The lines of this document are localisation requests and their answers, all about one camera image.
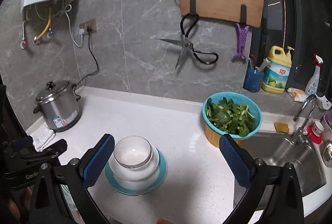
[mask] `stacked bowls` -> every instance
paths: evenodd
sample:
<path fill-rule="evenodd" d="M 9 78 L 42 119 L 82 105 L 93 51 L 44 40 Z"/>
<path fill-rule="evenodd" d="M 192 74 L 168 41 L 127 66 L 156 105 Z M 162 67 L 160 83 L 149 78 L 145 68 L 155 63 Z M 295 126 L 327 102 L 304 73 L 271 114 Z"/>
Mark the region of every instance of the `stacked bowls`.
<path fill-rule="evenodd" d="M 139 136 L 120 140 L 109 159 L 115 181 L 129 190 L 149 188 L 159 176 L 157 148 Z"/>

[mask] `white spray bottle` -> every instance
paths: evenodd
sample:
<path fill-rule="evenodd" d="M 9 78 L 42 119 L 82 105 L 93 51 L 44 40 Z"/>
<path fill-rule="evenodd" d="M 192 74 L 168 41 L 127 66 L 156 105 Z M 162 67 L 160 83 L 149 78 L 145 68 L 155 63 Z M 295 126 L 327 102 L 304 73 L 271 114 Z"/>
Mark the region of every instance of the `white spray bottle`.
<path fill-rule="evenodd" d="M 313 73 L 313 76 L 310 78 L 310 80 L 307 83 L 307 86 L 305 87 L 305 90 L 304 90 L 304 92 L 308 96 L 311 94 L 316 94 L 316 92 L 317 92 L 318 83 L 319 83 L 320 66 L 323 63 L 323 59 L 320 56 L 317 56 L 315 54 L 314 63 L 316 64 L 315 72 Z"/>

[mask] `dish soap bottle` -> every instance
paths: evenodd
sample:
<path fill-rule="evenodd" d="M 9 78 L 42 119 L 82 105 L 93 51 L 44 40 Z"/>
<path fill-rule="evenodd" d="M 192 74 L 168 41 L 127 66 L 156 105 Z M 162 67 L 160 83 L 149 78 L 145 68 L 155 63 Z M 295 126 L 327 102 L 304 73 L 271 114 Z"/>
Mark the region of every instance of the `dish soap bottle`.
<path fill-rule="evenodd" d="M 289 71 L 292 66 L 291 50 L 294 50 L 290 46 L 287 46 L 287 49 L 287 54 L 280 46 L 272 46 L 270 49 L 268 59 L 271 63 L 270 67 L 266 67 L 262 83 L 262 88 L 266 92 L 282 94 L 285 90 Z"/>
<path fill-rule="evenodd" d="M 313 76 L 310 78 L 309 82 L 307 83 L 307 86 L 305 87 L 304 92 L 309 96 L 311 94 L 316 94 L 318 83 L 319 83 L 319 74 L 320 74 L 320 66 L 323 63 L 323 59 L 320 56 L 314 55 L 315 60 L 313 63 L 316 64 L 315 66 L 315 72 L 313 73 Z"/>

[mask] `hand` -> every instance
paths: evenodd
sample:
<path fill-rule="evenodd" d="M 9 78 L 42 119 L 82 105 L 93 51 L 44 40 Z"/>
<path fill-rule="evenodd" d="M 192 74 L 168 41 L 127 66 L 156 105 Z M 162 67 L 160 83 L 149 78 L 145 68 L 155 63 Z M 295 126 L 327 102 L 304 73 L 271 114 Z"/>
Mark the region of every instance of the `hand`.
<path fill-rule="evenodd" d="M 165 218 L 160 218 L 157 220 L 157 224 L 174 224 L 172 221 L 169 221 Z"/>

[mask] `black power cord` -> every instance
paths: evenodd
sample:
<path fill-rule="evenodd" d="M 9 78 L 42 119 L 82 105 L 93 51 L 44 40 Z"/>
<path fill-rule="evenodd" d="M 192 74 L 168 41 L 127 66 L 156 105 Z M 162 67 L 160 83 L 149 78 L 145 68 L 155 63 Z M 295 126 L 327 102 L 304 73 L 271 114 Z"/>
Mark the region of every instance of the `black power cord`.
<path fill-rule="evenodd" d="M 91 73 L 87 74 L 86 76 L 84 76 L 84 77 L 83 77 L 83 78 L 82 78 L 82 79 L 81 79 L 81 80 L 75 85 L 75 87 L 74 87 L 74 94 L 78 97 L 77 100 L 79 100 L 79 99 L 81 98 L 80 95 L 77 95 L 77 94 L 76 94 L 76 87 L 78 86 L 78 84 L 81 83 L 81 82 L 82 82 L 84 79 L 86 79 L 87 77 L 89 77 L 89 76 L 94 76 L 94 75 L 96 75 L 96 74 L 99 72 L 99 65 L 98 65 L 98 62 L 97 62 L 95 56 L 93 55 L 93 53 L 92 53 L 92 51 L 91 51 L 91 47 L 90 47 L 90 43 L 91 43 L 91 32 L 92 32 L 92 29 L 91 29 L 90 27 L 87 27 L 86 30 L 87 30 L 87 32 L 88 32 L 88 34 L 89 34 L 89 45 L 88 45 L 88 47 L 89 47 L 89 51 L 90 51 L 90 53 L 91 53 L 93 59 L 95 60 L 95 63 L 96 63 L 96 66 L 97 66 L 97 70 L 95 70 L 94 72 L 91 72 Z"/>

